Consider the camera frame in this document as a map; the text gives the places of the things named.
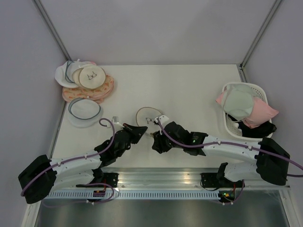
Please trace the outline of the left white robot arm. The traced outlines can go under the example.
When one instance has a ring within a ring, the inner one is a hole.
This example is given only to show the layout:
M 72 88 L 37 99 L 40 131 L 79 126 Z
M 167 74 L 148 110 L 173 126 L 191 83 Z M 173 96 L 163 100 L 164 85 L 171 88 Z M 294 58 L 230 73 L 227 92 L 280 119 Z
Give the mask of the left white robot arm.
M 99 187 L 104 178 L 101 169 L 116 162 L 132 144 L 137 144 L 147 129 L 124 123 L 110 139 L 81 156 L 57 159 L 38 156 L 18 176 L 21 196 L 27 204 L 34 204 L 63 188 Z

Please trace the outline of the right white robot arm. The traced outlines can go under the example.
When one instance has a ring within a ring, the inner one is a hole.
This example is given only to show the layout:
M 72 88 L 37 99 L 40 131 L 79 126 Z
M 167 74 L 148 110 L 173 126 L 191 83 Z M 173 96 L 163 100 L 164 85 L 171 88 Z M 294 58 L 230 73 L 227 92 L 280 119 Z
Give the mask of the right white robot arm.
M 191 156 L 238 160 L 236 164 L 222 163 L 218 168 L 216 181 L 222 187 L 248 179 L 286 185 L 290 155 L 271 138 L 263 138 L 259 142 L 220 140 L 203 132 L 189 132 L 175 122 L 165 126 L 159 120 L 153 120 L 153 123 L 160 130 L 153 133 L 152 149 L 160 154 L 179 148 Z

